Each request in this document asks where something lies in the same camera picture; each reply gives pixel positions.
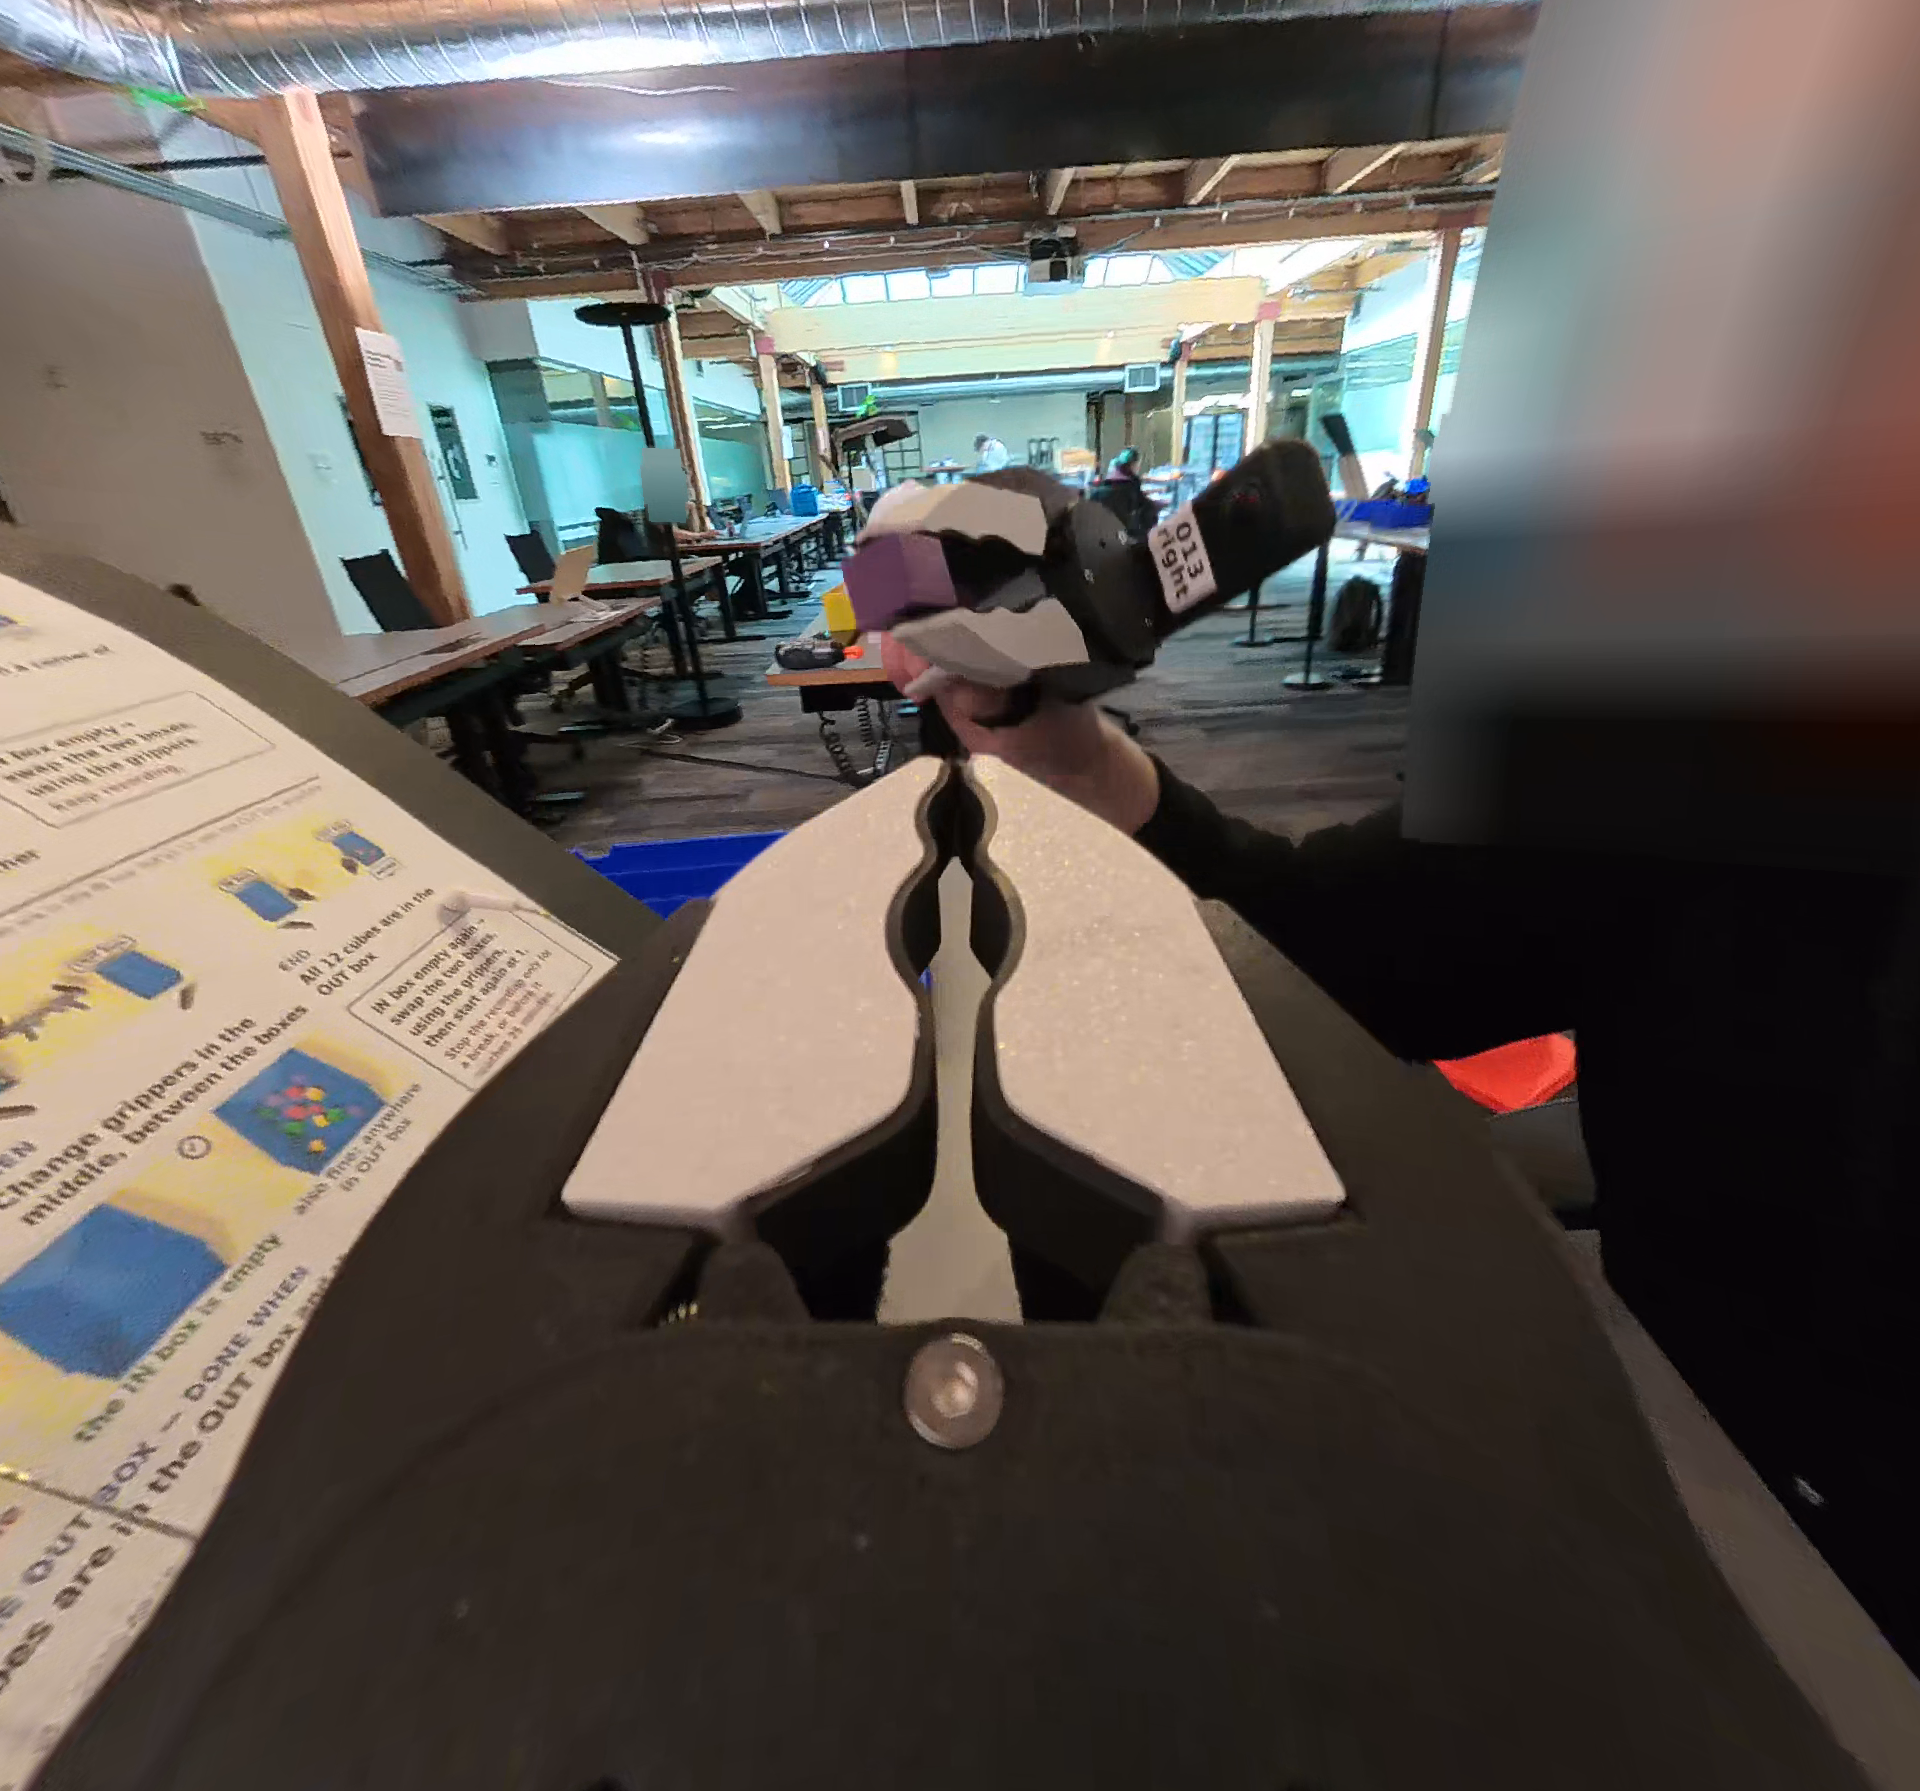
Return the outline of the printed instruction sheet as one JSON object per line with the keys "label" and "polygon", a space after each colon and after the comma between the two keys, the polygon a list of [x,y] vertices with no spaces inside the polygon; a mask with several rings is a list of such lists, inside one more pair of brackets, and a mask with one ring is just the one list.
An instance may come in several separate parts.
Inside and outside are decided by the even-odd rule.
{"label": "printed instruction sheet", "polygon": [[3,591],[3,1779],[179,1578],[353,1243],[603,945],[251,700]]}

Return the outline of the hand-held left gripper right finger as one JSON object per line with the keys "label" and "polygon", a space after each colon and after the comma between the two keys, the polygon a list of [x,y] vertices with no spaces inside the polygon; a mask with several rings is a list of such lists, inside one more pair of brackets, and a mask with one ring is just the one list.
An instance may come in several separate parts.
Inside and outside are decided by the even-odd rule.
{"label": "hand-held left gripper right finger", "polygon": [[1348,1188],[1193,890],[1011,764],[965,777],[1011,924],[990,1068],[1012,1122],[1175,1236],[1335,1220]]}

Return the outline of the orange object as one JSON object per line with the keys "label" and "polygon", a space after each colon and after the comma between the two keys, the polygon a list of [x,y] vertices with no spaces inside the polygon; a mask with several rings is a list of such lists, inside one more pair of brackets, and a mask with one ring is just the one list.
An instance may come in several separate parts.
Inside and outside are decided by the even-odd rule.
{"label": "orange object", "polygon": [[1433,1068],[1479,1108],[1511,1113],[1562,1098],[1575,1082],[1579,1053],[1571,1035],[1550,1034],[1468,1057],[1433,1059]]}

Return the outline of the silver ventilation duct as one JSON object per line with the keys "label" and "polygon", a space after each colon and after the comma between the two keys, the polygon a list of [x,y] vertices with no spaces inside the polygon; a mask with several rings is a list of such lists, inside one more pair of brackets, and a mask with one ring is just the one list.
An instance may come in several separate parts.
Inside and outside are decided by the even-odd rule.
{"label": "silver ventilation duct", "polygon": [[3,0],[5,56],[191,98],[378,94],[1538,0]]}

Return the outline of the purple cube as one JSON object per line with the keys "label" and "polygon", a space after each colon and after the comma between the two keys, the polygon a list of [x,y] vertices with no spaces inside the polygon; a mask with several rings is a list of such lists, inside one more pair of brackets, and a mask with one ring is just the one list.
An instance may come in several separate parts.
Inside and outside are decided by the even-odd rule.
{"label": "purple cube", "polygon": [[945,540],[926,530],[878,530],[845,559],[843,589],[863,630],[886,630],[962,607]]}

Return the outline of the paper notice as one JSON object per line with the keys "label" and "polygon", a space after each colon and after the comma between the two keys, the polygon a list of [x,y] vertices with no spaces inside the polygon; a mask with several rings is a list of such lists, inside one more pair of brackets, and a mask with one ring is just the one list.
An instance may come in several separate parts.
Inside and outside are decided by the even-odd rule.
{"label": "paper notice", "polygon": [[422,417],[398,338],[367,326],[355,327],[355,338],[378,429],[392,439],[420,442]]}

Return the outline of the person's right hand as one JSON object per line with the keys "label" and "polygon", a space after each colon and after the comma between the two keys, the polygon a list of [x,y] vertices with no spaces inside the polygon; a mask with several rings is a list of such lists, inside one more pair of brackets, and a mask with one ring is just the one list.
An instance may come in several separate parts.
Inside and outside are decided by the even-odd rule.
{"label": "person's right hand", "polygon": [[995,755],[1126,835],[1160,808],[1158,764],[1091,702],[962,678],[893,634],[882,634],[878,645],[884,670],[921,710],[926,750]]}

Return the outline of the wooden desk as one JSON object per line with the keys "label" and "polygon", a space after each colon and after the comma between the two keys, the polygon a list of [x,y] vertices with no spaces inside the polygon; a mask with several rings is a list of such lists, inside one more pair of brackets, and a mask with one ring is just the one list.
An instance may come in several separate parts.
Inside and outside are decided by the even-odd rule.
{"label": "wooden desk", "polygon": [[656,597],[581,597],[452,626],[340,638],[300,660],[396,727],[440,721],[463,777],[522,817],[547,818],[580,794],[536,786],[527,750],[540,735],[515,723],[520,686],[547,670],[589,670],[607,688],[613,655],[658,608]]}

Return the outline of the person's right forearm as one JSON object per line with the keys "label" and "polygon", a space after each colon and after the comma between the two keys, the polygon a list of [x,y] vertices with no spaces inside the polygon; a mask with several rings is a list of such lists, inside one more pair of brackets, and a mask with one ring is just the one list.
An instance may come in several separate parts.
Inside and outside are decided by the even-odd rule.
{"label": "person's right forearm", "polygon": [[1152,770],[1142,847],[1396,1059],[1602,1034],[1604,974],[1579,945],[1571,872],[1550,855],[1423,843],[1395,806],[1295,841],[1224,813],[1161,759]]}

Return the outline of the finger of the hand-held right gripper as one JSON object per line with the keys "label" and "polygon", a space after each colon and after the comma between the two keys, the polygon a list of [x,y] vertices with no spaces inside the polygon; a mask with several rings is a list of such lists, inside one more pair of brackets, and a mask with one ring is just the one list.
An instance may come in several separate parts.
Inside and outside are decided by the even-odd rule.
{"label": "finger of the hand-held right gripper", "polygon": [[1020,480],[897,482],[878,494],[860,531],[860,554],[907,536],[1002,545],[1024,556],[1044,556],[1048,511],[1044,497]]}
{"label": "finger of the hand-held right gripper", "polygon": [[897,642],[950,677],[1002,691],[1091,664],[1083,630],[1053,595],[1028,608],[956,607],[900,618]]}

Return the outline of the black office chair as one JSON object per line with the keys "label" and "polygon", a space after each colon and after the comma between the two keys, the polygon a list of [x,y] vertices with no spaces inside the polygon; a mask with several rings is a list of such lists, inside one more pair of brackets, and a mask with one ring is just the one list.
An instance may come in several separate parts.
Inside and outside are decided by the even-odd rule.
{"label": "black office chair", "polygon": [[423,599],[394,553],[382,549],[367,554],[345,554],[342,569],[380,634],[416,634],[447,622],[442,612]]}

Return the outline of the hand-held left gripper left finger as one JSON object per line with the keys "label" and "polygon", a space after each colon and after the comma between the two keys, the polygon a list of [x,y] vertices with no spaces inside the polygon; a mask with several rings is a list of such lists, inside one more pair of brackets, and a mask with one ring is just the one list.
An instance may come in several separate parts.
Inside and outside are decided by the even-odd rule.
{"label": "hand-held left gripper left finger", "polygon": [[710,899],[564,1182],[572,1216],[739,1231],[903,1112],[925,1012],[903,913],[952,771],[912,759]]}

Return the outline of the blue plastic bin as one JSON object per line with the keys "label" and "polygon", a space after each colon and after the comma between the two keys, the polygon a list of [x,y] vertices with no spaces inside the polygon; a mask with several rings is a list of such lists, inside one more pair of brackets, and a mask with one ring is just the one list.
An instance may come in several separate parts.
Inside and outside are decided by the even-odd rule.
{"label": "blue plastic bin", "polygon": [[779,843],[784,831],[729,834],[688,840],[610,843],[603,851],[572,851],[595,875],[666,917],[685,903],[710,899]]}

